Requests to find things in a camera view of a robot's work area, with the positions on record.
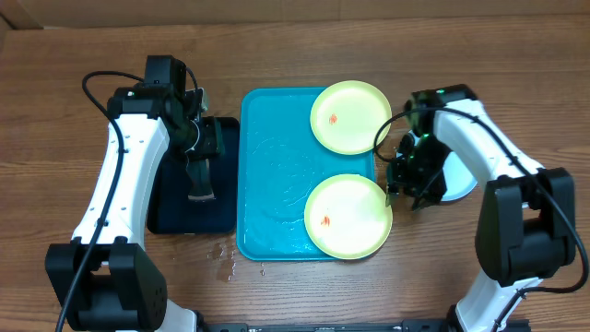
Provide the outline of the light blue plate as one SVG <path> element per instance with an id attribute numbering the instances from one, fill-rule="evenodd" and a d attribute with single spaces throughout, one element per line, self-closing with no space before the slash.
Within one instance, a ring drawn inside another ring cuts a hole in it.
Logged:
<path id="1" fill-rule="evenodd" d="M 444 203 L 468 196 L 477 185 L 477 180 L 453 151 L 442 166 L 442 174 L 446 185 L 446 192 L 441 199 Z"/>

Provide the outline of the far yellow-green plate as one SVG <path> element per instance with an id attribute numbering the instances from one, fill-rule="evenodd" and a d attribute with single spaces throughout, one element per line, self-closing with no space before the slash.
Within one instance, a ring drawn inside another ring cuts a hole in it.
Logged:
<path id="1" fill-rule="evenodd" d="M 377 134 L 392 117 L 388 99 L 375 86 L 358 80 L 335 83 L 313 103 L 310 125 L 315 138 L 329 150 L 356 155 L 370 151 L 374 139 L 381 143 L 390 125 Z"/>

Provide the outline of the black water tray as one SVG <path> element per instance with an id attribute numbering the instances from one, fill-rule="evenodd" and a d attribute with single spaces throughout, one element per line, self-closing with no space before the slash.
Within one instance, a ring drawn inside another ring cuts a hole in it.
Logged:
<path id="1" fill-rule="evenodd" d="M 155 234 L 228 233 L 237 222 L 240 124 L 220 117 L 225 151 L 209 160 L 214 197 L 193 201 L 193 186 L 185 163 L 169 152 L 163 155 L 149 201 L 147 228 Z"/>

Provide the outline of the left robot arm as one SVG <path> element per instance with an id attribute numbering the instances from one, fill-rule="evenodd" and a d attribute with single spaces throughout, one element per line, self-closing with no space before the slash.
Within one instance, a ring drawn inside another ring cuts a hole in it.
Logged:
<path id="1" fill-rule="evenodd" d="M 226 233 L 236 225 L 239 124 L 206 116 L 203 89 L 118 89 L 104 111 L 109 143 L 88 209 L 45 269 L 76 331 L 203 331 L 175 303 L 145 249 L 148 232 Z"/>

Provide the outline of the teal plastic tray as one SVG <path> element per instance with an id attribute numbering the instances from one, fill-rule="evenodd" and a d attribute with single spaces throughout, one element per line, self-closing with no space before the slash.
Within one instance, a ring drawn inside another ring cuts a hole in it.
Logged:
<path id="1" fill-rule="evenodd" d="M 374 180 L 371 153 L 341 155 L 314 136 L 322 88 L 262 88 L 242 100 L 236 244 L 253 261 L 325 261 L 304 225 L 311 191 L 350 173 Z"/>

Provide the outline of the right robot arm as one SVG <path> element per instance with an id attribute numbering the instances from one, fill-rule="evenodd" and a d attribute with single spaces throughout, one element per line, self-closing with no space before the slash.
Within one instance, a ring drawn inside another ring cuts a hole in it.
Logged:
<path id="1" fill-rule="evenodd" d="M 575 230 L 575 187 L 563 168 L 547 169 L 520 150 L 488 116 L 465 84 L 412 93 L 399 116 L 410 127 L 386 170 L 386 205 L 399 194 L 413 210 L 438 205 L 454 179 L 443 165 L 450 154 L 483 191 L 475 247 L 480 271 L 466 296 L 444 319 L 405 320 L 405 331 L 527 331 L 510 314 L 532 292 L 579 257 L 582 276 L 558 294 L 588 281 L 589 260 Z"/>

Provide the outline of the near yellow-green plate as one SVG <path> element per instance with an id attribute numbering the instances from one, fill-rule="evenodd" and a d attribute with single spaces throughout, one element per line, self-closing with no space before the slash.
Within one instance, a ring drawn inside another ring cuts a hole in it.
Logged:
<path id="1" fill-rule="evenodd" d="M 393 211 L 384 190 L 357 174 L 339 174 L 319 183 L 304 209 L 313 244 L 327 255 L 357 260 L 372 255 L 387 240 Z"/>

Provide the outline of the yellow-green plate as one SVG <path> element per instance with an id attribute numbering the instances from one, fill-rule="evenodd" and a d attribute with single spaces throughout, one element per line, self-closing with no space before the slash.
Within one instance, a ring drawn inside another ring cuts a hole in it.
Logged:
<path id="1" fill-rule="evenodd" d="M 304 209 L 313 244 L 327 255 L 357 260 L 372 255 L 387 240 L 393 211 L 384 190 L 357 174 L 339 174 L 319 183 Z"/>
<path id="2" fill-rule="evenodd" d="M 313 103 L 310 125 L 315 138 L 329 150 L 356 155 L 370 151 L 374 139 L 381 143 L 390 125 L 377 134 L 392 117 L 388 99 L 375 86 L 358 80 L 335 83 Z"/>

